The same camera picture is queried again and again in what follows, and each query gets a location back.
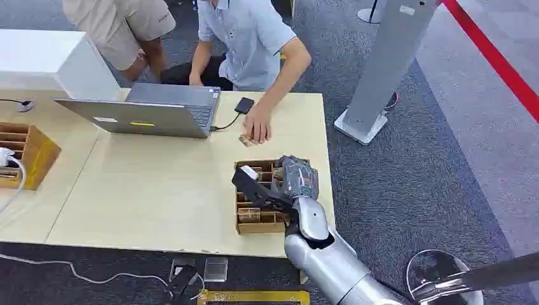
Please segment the person's left hand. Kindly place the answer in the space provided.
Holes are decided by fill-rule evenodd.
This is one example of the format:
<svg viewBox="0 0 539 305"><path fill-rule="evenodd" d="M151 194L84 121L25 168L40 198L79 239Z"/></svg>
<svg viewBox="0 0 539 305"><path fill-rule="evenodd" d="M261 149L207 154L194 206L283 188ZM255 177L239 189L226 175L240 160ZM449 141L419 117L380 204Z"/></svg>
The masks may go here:
<svg viewBox="0 0 539 305"><path fill-rule="evenodd" d="M252 142L263 144L271 138L271 110L255 105L246 115L243 125Z"/></svg>

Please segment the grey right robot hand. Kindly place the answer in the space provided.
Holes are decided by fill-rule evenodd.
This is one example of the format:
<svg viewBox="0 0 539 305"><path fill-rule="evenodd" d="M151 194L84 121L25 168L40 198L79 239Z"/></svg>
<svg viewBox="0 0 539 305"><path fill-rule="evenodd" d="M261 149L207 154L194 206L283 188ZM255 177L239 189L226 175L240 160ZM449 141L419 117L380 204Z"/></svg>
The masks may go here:
<svg viewBox="0 0 539 305"><path fill-rule="evenodd" d="M290 198L309 197L318 200L318 171L295 156L282 156L276 162L271 190Z"/></svg>

